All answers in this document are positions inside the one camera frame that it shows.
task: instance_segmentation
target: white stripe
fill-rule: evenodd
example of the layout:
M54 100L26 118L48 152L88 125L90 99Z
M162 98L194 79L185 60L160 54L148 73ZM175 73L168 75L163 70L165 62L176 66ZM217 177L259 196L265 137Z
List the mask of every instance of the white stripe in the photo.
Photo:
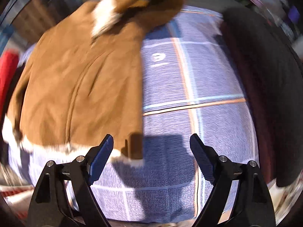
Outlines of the white stripe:
M254 133L254 123L252 121L252 118L251 118L251 115L250 115L250 112L247 108L247 112L248 112L248 118L249 118L249 128L250 128L250 132L251 132L251 139L252 139L252 153L253 153L253 160L254 161L259 161L259 160L256 160L256 143L255 143L255 133Z
M174 28L173 26L168 23L168 29L171 32L171 35L174 36ZM182 50L182 46L181 46L181 41L179 38L177 37L173 37L173 40L176 41L176 47L177 47L177 51L179 53L179 57L180 57L180 63L181 63L181 68L183 71L183 76L184 76L184 81L185 81L185 88L187 90L187 94L188 94L188 98L190 100L193 100L195 98L194 93L193 93L193 88L192 88L192 83L190 81L190 74L189 74L189 70L187 67L187 62L186 62L186 57L184 55L184 52ZM197 133L198 135L200 134L200 130L199 130L199 122L198 122L198 116L197 116L197 109L191 109L191 116L193 118L193 132ZM197 190L198 194L197 194L197 214L199 215L201 212L201 170L198 166L198 190Z
M165 65L168 65L168 62L157 63L157 64L154 64L154 65L151 65L150 67L165 66Z
M189 182L189 183L181 183L177 185L169 185L169 186L162 186L162 187L144 187L144 188L111 188L107 186L101 186L97 184L91 185L91 188L96 188L96 189L104 189L104 190L109 190L109 191L125 191L125 192L131 192L131 191L147 191L147 190L165 190L165 189L176 189L176 188L182 188L186 186L193 185L194 181Z
M206 44L211 44L211 45L215 45L215 46L219 46L218 44L214 44L211 42L179 42L180 44L198 44L198 45L206 45ZM157 46L163 46L163 45L170 45L173 44L172 42L164 42L164 43L158 43L158 44L152 44L152 45L145 45L142 47L142 49L150 49L150 48L154 48Z
M202 179L203 182L203 187L202 187L202 205L205 206L205 177Z
M125 206L126 218L127 218L127 221L130 221L131 217L129 215L129 208L128 208L128 204L127 204L127 197L126 197L126 191L125 190L122 190L122 195L123 195L123 201L124 201L124 206Z
M210 13L210 12L199 11L199 10L191 10L191 9L182 9L181 12L196 12L196 13L202 13L202 14L205 14L205 15L213 15L213 16L216 16L216 17L219 17L219 18L223 18L223 15L220 14L220 13L213 14L213 13Z
M183 53L183 59L184 59L184 62L186 64L187 71L188 71L188 77L191 76L190 88L192 90L193 96L197 97L198 96L197 87L196 87L195 79L194 79L194 76L193 76L193 70L192 70L191 64L190 64L190 58L187 54L187 51L184 51L184 49L182 47L182 44L183 44L183 42L180 44L180 49ZM198 136L202 140L204 140L204 131L203 131L201 110L200 109L195 109L195 112L193 113L193 116L194 116L194 130L195 130L195 133L197 133ZM197 201L198 201L197 212L198 212L198 214L200 214L200 212L201 212L201 187L203 187L203 189L204 189L204 191L202 191L202 202L205 202L205 179L204 179L204 177L202 177L202 172L201 172L200 167L198 167L198 189L197 189L197 192L198 192L198 195L197 195Z

